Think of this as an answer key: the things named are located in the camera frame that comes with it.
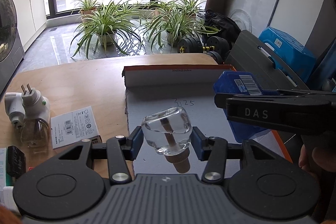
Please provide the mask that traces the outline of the person's right hand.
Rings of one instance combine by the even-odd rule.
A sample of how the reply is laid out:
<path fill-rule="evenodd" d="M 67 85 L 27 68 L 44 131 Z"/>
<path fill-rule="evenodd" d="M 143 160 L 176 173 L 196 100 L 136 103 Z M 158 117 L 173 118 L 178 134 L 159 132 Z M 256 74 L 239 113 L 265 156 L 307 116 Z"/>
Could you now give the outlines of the person's right hand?
<path fill-rule="evenodd" d="M 317 166 L 328 171 L 335 172 L 335 153 L 325 151 L 320 147 L 315 147 L 312 154 L 309 155 L 305 145 L 302 146 L 298 166 L 314 175 L 312 164 L 310 160 L 313 160 Z"/>

